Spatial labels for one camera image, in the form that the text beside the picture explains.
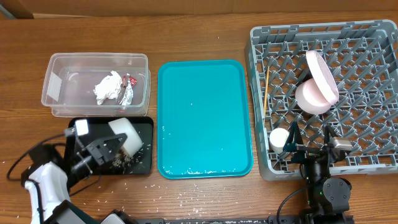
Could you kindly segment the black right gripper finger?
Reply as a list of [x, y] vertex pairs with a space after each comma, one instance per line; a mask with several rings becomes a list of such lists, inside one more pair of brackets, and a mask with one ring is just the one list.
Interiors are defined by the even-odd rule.
[[298, 152], [299, 147], [303, 146], [302, 135], [300, 133], [300, 128], [296, 121], [292, 122], [290, 126], [289, 135], [283, 146], [283, 151], [285, 152]]
[[333, 130], [333, 128], [328, 124], [324, 129], [324, 145], [334, 148], [333, 138], [337, 137], [337, 134]]

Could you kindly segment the beige cup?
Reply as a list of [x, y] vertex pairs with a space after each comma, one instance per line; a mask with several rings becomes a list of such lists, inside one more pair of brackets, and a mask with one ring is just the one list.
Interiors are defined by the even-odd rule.
[[269, 135], [269, 143], [271, 149], [278, 154], [283, 152], [283, 148], [286, 144], [289, 132], [284, 128], [275, 128]]

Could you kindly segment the grey bowl with food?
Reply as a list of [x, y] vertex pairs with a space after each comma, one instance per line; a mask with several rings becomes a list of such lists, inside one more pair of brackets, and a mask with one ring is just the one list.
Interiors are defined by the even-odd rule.
[[132, 157], [143, 145], [138, 132], [127, 118], [119, 118], [109, 123], [114, 134], [126, 134], [122, 149], [125, 154]]

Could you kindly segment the pink bowl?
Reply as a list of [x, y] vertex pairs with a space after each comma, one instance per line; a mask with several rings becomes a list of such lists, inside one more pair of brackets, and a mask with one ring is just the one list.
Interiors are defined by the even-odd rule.
[[295, 99], [298, 106], [309, 114], [323, 114], [331, 108], [313, 78], [297, 87]]

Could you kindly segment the wooden chopstick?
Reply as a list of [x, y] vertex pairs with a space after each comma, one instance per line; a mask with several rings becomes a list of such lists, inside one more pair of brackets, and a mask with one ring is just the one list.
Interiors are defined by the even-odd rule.
[[266, 116], [266, 113], [267, 113], [269, 72], [270, 72], [270, 67], [268, 66], [267, 67], [267, 72], [266, 72], [266, 86], [265, 86], [265, 91], [264, 91], [264, 116]]

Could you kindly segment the red silver snack wrapper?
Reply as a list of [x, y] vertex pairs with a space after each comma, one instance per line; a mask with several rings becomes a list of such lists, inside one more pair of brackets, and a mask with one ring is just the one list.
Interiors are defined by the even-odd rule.
[[123, 76], [121, 91], [119, 92], [117, 98], [118, 105], [127, 106], [132, 103], [132, 99], [134, 96], [133, 88], [136, 83], [137, 80], [133, 78], [130, 74]]

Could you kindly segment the white round plate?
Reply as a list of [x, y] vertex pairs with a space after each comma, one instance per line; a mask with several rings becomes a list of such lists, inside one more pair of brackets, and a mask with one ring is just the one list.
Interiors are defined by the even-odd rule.
[[333, 75], [323, 59], [323, 57], [315, 50], [309, 50], [305, 53], [307, 64], [312, 77], [317, 84], [321, 94], [331, 105], [339, 100], [339, 92], [333, 78]]

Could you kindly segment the white napkin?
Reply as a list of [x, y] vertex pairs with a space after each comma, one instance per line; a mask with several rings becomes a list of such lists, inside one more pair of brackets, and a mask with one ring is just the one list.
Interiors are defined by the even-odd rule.
[[106, 99], [115, 100], [118, 98], [122, 87], [122, 78], [116, 71], [111, 71], [111, 75], [106, 76], [97, 84], [93, 90], [96, 95], [96, 102], [102, 105]]

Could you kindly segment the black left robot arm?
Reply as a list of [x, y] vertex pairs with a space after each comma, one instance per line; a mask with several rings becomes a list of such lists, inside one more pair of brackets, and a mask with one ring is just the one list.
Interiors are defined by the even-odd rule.
[[32, 223], [98, 223], [71, 203], [70, 189], [83, 179], [115, 160], [120, 154], [131, 154], [125, 147], [133, 140], [129, 133], [110, 134], [88, 144], [80, 141], [75, 128], [60, 137], [73, 138], [77, 152], [69, 159], [56, 150], [57, 144], [44, 140], [29, 150], [33, 165], [21, 174], [21, 184], [30, 193]]

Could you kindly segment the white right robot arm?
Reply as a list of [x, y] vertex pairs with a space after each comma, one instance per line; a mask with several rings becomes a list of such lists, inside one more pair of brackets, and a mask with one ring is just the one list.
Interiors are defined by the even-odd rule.
[[289, 136], [283, 151], [293, 154], [291, 163], [299, 165], [306, 186], [287, 196], [279, 205], [276, 219], [282, 221], [280, 211], [284, 204], [301, 191], [307, 192], [308, 208], [300, 212], [300, 223], [354, 223], [349, 210], [352, 185], [347, 179], [332, 177], [332, 164], [346, 159], [353, 146], [349, 139], [338, 136], [328, 124], [324, 128], [323, 144], [309, 147], [303, 143], [296, 121], [290, 126]]

